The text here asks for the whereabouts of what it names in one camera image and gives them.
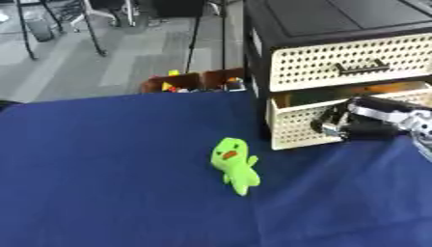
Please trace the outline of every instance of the white drawer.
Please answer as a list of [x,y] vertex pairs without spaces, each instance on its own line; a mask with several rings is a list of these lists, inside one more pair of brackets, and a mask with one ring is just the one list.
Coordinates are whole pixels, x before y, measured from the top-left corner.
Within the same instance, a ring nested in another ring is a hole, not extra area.
[[[431,60],[432,34],[279,49],[270,91],[424,76],[432,74]],[[374,71],[359,71],[366,68]]]
[[[409,101],[432,107],[432,88],[375,96]],[[341,103],[344,100],[340,99],[281,108],[278,107],[274,98],[270,98],[267,101],[266,120],[272,132],[272,149],[293,149],[341,141],[339,137],[330,137],[325,134],[316,133],[311,129],[311,121],[320,116],[329,106]]]

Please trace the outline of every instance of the drawer handle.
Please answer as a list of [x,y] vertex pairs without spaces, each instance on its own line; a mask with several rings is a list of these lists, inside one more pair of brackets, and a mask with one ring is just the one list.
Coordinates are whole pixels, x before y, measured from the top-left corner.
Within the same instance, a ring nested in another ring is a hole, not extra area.
[[339,76],[347,75],[347,74],[355,74],[355,73],[387,71],[390,69],[389,65],[384,64],[383,61],[379,59],[374,59],[373,62],[375,62],[376,67],[368,67],[368,68],[361,68],[361,69],[346,69],[340,63],[335,64],[335,67],[339,71]]

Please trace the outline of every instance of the plush toy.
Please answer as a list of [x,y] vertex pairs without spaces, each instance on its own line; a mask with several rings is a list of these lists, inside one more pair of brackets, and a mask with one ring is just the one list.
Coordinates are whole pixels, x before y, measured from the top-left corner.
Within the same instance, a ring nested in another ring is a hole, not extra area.
[[224,172],[224,183],[231,183],[240,196],[245,196],[250,186],[259,185],[259,176],[252,169],[257,161],[256,156],[248,157],[246,142],[234,138],[224,138],[211,155],[211,164]]

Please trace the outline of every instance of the black drawer cabinet top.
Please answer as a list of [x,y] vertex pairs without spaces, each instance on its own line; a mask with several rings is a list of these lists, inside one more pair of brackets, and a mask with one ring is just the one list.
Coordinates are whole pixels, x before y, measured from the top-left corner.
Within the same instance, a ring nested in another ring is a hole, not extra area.
[[248,0],[268,48],[432,31],[432,0]]

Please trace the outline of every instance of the chair wheel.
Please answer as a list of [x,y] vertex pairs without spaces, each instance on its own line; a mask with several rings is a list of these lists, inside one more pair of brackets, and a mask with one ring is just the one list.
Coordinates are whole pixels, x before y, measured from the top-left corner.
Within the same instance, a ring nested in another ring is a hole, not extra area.
[[112,26],[112,27],[122,27],[122,24],[119,21],[113,19],[113,20],[110,21],[110,26]]

